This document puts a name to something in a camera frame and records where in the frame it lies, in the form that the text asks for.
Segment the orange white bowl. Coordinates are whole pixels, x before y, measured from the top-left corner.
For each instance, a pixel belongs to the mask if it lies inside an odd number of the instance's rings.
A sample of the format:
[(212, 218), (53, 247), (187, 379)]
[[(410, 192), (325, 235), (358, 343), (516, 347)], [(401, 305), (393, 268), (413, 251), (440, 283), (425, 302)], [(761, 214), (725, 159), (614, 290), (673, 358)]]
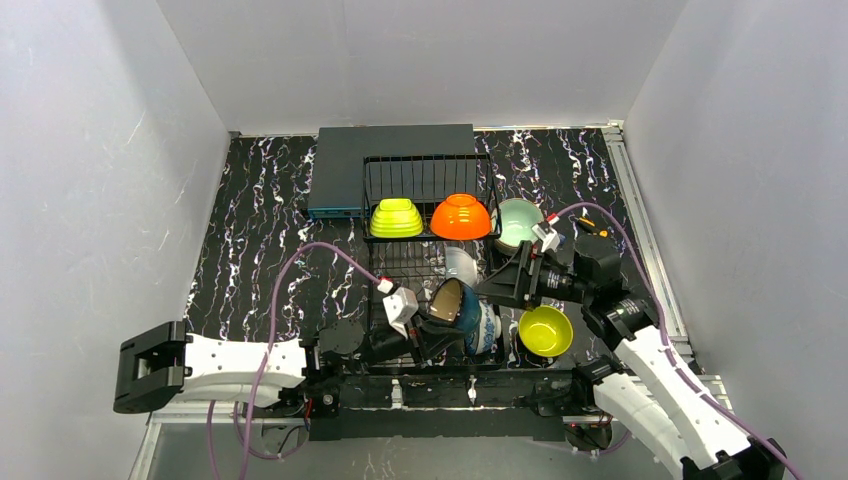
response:
[(475, 196), (454, 193), (437, 205), (430, 220), (430, 230), (447, 240), (481, 239), (491, 233), (490, 214)]

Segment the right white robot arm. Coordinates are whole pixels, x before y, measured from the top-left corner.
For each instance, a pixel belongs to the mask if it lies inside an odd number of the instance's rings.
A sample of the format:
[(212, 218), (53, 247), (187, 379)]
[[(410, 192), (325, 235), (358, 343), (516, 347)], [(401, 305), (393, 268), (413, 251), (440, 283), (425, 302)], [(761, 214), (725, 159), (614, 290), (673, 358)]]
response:
[(579, 236), (569, 266), (524, 241), (476, 290), (526, 312), (544, 299), (580, 305), (584, 322), (614, 356), (574, 368), (573, 390), (617, 418), (673, 478), (784, 476), (779, 445), (729, 419), (663, 336), (657, 308), (625, 287), (613, 240)]

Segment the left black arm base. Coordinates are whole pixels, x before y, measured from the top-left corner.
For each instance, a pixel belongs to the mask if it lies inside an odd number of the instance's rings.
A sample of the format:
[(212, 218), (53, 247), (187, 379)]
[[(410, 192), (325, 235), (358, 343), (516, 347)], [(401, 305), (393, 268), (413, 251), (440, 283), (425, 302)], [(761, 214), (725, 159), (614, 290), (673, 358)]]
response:
[(249, 453), (257, 458), (274, 459), (293, 453), (309, 438), (313, 430), (312, 422), (320, 418), (336, 418), (339, 414), (340, 388), (330, 385), (323, 390), (283, 389), (278, 399), (267, 407), (256, 406), (252, 420), (280, 420), (287, 423), (274, 424), (260, 428), (260, 434), (274, 428), (286, 431), (286, 436), (278, 443), (277, 450), (260, 451), (253, 447)]

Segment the dark striped white bowl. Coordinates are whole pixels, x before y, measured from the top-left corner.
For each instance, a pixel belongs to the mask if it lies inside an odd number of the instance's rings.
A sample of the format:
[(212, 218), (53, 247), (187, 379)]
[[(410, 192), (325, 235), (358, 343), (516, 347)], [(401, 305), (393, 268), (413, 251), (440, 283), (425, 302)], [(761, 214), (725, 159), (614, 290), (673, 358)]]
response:
[(447, 246), (445, 248), (445, 278), (457, 279), (474, 288), (479, 281), (477, 261), (465, 249)]

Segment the dark blue beige bowl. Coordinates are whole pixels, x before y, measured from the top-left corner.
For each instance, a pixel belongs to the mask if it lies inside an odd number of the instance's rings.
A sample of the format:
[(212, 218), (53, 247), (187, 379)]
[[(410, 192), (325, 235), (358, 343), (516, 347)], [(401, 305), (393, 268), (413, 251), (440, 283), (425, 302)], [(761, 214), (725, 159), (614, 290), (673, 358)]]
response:
[(478, 296), (471, 286), (458, 278), (448, 278), (441, 283), (430, 301), (428, 313), (466, 335), (477, 331), (482, 318)]

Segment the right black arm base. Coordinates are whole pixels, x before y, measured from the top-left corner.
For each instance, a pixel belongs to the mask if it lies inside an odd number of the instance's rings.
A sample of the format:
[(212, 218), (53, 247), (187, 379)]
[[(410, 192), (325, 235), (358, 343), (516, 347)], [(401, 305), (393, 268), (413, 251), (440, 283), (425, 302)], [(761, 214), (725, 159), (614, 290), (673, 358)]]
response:
[(595, 402), (594, 388), (612, 375), (625, 374), (616, 360), (602, 356), (592, 362), (578, 364), (569, 371), (569, 380), (536, 382), (528, 395), (516, 397), (513, 405), (527, 408), (534, 414), (547, 417), (588, 416), (590, 420), (564, 420), (566, 442), (574, 454), (592, 458), (609, 455), (622, 448), (632, 433), (614, 440), (612, 423), (615, 416)]

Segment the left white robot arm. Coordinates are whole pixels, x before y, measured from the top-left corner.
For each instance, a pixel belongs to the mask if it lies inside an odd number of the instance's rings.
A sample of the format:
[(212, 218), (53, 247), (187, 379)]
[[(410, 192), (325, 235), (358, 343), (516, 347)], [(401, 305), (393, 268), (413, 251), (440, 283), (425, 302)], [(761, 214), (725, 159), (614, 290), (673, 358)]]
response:
[(183, 321), (165, 322), (120, 345), (112, 409), (142, 414), (191, 401), (268, 409), (289, 396), (321, 396), (338, 377), (389, 360), (408, 356), (424, 366), (464, 336), (425, 312), (399, 329), (383, 323), (365, 331), (358, 322), (337, 321), (311, 338), (273, 345), (212, 339), (189, 332)]

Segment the green white bowl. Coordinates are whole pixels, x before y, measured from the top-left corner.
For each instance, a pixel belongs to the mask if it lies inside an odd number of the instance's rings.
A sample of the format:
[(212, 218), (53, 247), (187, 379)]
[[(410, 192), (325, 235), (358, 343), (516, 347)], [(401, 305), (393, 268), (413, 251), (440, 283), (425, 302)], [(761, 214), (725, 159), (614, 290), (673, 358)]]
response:
[(370, 219), (369, 233), (377, 238), (410, 238), (421, 234), (424, 222), (408, 198), (382, 199)]

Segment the blue patterned bowl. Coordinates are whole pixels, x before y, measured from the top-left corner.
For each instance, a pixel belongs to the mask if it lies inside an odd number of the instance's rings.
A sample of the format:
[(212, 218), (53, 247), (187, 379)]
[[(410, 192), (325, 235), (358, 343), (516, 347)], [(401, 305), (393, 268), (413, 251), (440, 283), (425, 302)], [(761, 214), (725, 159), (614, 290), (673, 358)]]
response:
[(469, 356), (489, 353), (502, 335), (502, 325), (495, 307), (487, 302), (479, 303), (481, 317), (478, 328), (465, 339), (465, 351)]

